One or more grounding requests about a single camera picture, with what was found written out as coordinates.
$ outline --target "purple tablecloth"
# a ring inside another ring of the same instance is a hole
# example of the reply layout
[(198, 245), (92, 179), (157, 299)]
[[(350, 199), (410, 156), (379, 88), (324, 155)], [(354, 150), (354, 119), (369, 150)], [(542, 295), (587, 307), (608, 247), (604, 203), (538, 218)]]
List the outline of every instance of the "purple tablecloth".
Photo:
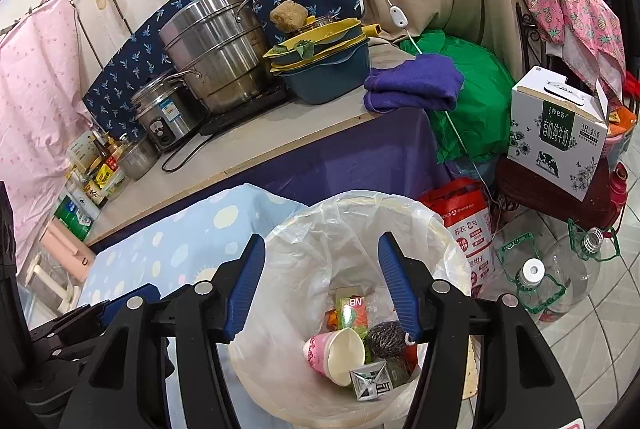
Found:
[[(180, 172), (167, 178), (180, 178)], [(402, 108), (209, 186), (108, 236), (92, 249), (100, 252), (147, 225), (243, 183), (313, 205), (356, 189), (417, 199), (449, 181), (446, 167), (436, 163), (436, 141), (427, 114)]]

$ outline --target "pink cloth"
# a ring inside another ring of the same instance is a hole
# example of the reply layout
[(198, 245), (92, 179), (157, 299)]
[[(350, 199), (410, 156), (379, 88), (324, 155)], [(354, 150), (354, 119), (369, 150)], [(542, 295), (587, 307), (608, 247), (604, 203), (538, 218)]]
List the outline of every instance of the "pink cloth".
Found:
[(0, 181), (14, 210), (18, 269), (65, 184), (66, 149), (90, 123), (79, 83), (68, 0), (34, 10), (0, 42)]
[(622, 102), (625, 48), (620, 20), (602, 0), (527, 0), (542, 38), (562, 45), (562, 60), (592, 90), (604, 83), (612, 104)]

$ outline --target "white floor tile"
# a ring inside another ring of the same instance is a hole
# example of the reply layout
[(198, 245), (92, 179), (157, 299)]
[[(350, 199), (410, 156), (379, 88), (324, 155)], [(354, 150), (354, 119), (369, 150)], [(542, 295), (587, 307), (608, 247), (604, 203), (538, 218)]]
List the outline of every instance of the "white floor tile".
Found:
[(640, 216), (640, 185), (634, 185), (626, 196), (626, 206)]
[(636, 262), (629, 269), (629, 273), (631, 274), (631, 278), (636, 283), (636, 286), (640, 289), (640, 257), (636, 259)]
[(640, 329), (640, 295), (627, 272), (605, 300), (596, 306), (613, 359)]
[(538, 214), (556, 239), (560, 239), (561, 237), (565, 237), (569, 234), (569, 227), (567, 226), (566, 221), (562, 221), (561, 219), (553, 218), (542, 213)]
[(613, 363), (618, 380), (618, 394), (622, 397), (640, 368), (640, 331)]
[[(605, 244), (607, 249), (605, 249), (604, 252), (608, 254), (608, 249), (610, 249), (612, 243), (609, 239), (605, 239)], [(625, 272), (625, 262), (621, 257), (614, 257), (609, 261), (603, 261), (600, 263), (598, 279), (589, 294), (596, 307), (602, 302), (607, 294), (613, 290), (613, 287), (618, 284), (618, 281), (622, 279)]]
[(636, 151), (640, 151), (640, 133), (638, 133), (638, 130), (635, 130), (634, 135), (631, 137), (631, 142), (629, 143), (629, 149), (631, 148), (636, 148)]
[(634, 175), (640, 176), (640, 152), (632, 144), (629, 145), (629, 149), (620, 155), (620, 162), (622, 162), (628, 171), (631, 171)]
[(630, 268), (640, 253), (640, 220), (636, 217), (631, 207), (626, 207), (622, 215), (622, 224), (618, 231), (618, 244), (620, 254), (625, 260), (626, 268)]
[(616, 379), (610, 367), (587, 391), (578, 397), (585, 429), (597, 429), (618, 402)]
[(540, 325), (540, 332), (549, 346), (553, 346), (571, 330), (577, 327), (587, 316), (593, 313), (593, 305), (589, 298), (577, 304), (571, 311), (560, 317), (556, 322)]
[(631, 189), (633, 189), (634, 185), (636, 185), (636, 182), (638, 182), (638, 175), (636, 175), (628, 167), (626, 167), (626, 172), (628, 173), (628, 176), (626, 178), (626, 190), (630, 191)]
[(588, 315), (551, 350), (575, 396), (584, 393), (612, 364), (595, 313)]

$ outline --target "plastic bag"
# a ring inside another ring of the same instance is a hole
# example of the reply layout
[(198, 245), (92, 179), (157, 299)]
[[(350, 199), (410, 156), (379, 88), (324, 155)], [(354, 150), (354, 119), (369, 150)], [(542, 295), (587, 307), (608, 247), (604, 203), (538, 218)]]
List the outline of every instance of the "plastic bag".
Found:
[(242, 385), (269, 413), (309, 428), (369, 428), (407, 414), (416, 373), (378, 401), (358, 402), (350, 388), (318, 375), (302, 350), (322, 331), (335, 288), (362, 287), (369, 327), (397, 319), (378, 263), (378, 239), (386, 231), (434, 278), (470, 293), (460, 247), (440, 217), (412, 199), (351, 191), (289, 218), (265, 240), (266, 263), (251, 310), (229, 346)]
[(491, 218), (482, 183), (466, 176), (423, 194), (420, 202), (437, 212), (471, 266), (471, 295), (478, 296), (494, 271), (491, 258)]

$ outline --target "pink curtain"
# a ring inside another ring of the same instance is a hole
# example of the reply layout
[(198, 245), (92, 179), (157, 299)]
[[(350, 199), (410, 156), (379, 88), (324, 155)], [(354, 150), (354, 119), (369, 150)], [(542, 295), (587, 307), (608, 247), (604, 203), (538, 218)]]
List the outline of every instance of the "pink curtain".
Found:
[(0, 42), (0, 180), (14, 210), (18, 270), (65, 184), (66, 149), (90, 123), (78, 54), (68, 0), (34, 10)]

